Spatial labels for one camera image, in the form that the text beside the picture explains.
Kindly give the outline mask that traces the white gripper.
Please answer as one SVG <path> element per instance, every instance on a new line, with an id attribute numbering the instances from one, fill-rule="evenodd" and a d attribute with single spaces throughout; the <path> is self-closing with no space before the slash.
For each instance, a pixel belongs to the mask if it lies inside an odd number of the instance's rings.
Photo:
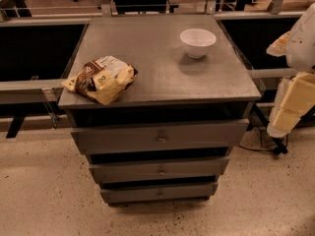
<path id="1" fill-rule="evenodd" d="M 267 53 L 275 57 L 285 56 L 289 32 L 282 34 L 267 48 Z M 274 108 L 269 117 L 267 133 L 273 138 L 283 138 L 315 105 L 315 75 L 299 73 L 289 83 L 281 104 L 282 110 Z"/>

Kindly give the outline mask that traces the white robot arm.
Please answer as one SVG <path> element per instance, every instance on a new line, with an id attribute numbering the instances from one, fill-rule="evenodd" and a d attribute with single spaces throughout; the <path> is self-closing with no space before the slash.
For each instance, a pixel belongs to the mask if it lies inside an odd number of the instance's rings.
<path id="1" fill-rule="evenodd" d="M 297 71 L 293 78 L 279 83 L 269 117 L 267 133 L 282 138 L 315 106 L 315 4 L 267 48 L 267 53 L 284 56 L 286 64 Z"/>

